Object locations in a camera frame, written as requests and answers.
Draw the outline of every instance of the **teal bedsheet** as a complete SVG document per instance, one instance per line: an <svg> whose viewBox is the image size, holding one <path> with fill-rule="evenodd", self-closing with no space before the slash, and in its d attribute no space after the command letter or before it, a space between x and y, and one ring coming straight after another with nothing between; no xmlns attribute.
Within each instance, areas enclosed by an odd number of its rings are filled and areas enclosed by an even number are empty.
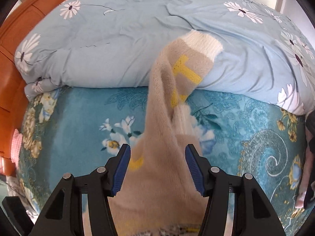
<svg viewBox="0 0 315 236"><path fill-rule="evenodd" d="M133 146L144 130L147 87L54 90L26 111L18 177L38 212L62 175L90 173ZM187 100L204 156L225 172L252 173L287 235L310 210L295 209L305 150L304 117L242 95L195 90Z"/></svg>

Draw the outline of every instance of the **metal screw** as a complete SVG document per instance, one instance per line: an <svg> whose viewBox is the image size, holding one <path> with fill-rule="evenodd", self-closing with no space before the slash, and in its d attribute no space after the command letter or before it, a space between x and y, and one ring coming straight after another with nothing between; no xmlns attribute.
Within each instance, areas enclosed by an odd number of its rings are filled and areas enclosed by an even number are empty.
<svg viewBox="0 0 315 236"><path fill-rule="evenodd" d="M65 180L68 180L70 177L71 177L71 173L69 173L69 172L63 174L63 178Z"/></svg>
<svg viewBox="0 0 315 236"><path fill-rule="evenodd" d="M105 167L98 167L96 170L98 173L104 173L106 171Z"/></svg>
<svg viewBox="0 0 315 236"><path fill-rule="evenodd" d="M253 179L253 175L250 174L250 173L246 173L245 174L245 178L248 179L248 180L251 180L251 179Z"/></svg>
<svg viewBox="0 0 315 236"><path fill-rule="evenodd" d="M211 167L211 171L213 173L218 173L220 171L220 169L218 167Z"/></svg>

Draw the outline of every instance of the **wooden bed frame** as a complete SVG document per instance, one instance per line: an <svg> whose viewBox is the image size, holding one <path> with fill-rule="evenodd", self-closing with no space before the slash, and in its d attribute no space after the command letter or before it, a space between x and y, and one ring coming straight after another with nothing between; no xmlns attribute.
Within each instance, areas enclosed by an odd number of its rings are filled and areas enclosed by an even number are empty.
<svg viewBox="0 0 315 236"><path fill-rule="evenodd" d="M21 128L28 100L26 83L14 64L17 46L49 12L64 0L26 0L0 27L0 174L15 175L10 150L13 132Z"/></svg>

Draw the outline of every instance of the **folded quilt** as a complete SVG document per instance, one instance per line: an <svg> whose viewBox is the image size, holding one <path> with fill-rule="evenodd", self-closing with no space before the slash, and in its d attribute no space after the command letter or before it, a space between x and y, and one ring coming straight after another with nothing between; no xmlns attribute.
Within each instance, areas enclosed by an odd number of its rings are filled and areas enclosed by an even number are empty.
<svg viewBox="0 0 315 236"><path fill-rule="evenodd" d="M251 0L67 0L21 42L31 100L60 86L148 86L159 52L192 29L223 46L198 88L297 115L315 105L314 50L287 17Z"/></svg>

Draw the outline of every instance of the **beige sock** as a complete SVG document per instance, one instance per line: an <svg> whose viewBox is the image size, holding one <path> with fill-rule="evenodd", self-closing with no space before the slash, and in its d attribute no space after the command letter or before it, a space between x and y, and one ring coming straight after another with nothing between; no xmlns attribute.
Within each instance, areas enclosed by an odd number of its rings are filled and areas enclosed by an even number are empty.
<svg viewBox="0 0 315 236"><path fill-rule="evenodd" d="M222 49L210 35L191 31L166 46L152 67L145 130L131 150L121 191L109 198L119 236L202 223L208 199L196 191L185 147L201 150L184 102Z"/></svg>

